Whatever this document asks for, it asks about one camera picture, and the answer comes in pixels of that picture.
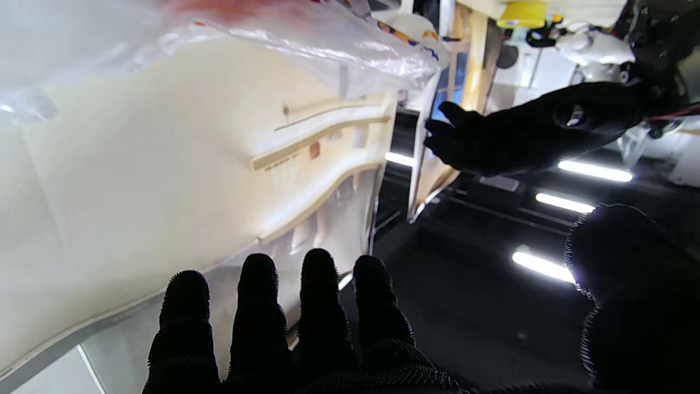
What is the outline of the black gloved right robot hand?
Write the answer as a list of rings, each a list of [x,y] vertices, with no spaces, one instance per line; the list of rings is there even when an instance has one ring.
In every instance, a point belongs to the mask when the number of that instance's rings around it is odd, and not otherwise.
[[[590,386],[530,383],[493,392],[698,392],[698,260],[690,252],[640,210],[601,204],[572,227],[565,263],[594,303],[581,336]],[[318,248],[302,265],[295,363],[277,269],[266,254],[248,256],[237,288],[229,372],[220,381],[207,280],[199,271],[175,274],[143,392],[465,393],[416,348],[383,262],[361,256],[353,277],[361,359],[339,303],[334,259]]]

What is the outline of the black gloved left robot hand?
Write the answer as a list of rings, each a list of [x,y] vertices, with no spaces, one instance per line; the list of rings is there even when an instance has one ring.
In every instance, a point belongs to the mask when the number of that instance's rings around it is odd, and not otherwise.
[[[543,171],[614,142],[642,122],[653,97],[620,83],[580,83],[482,115],[453,102],[425,123],[425,147],[460,172],[493,177]]]

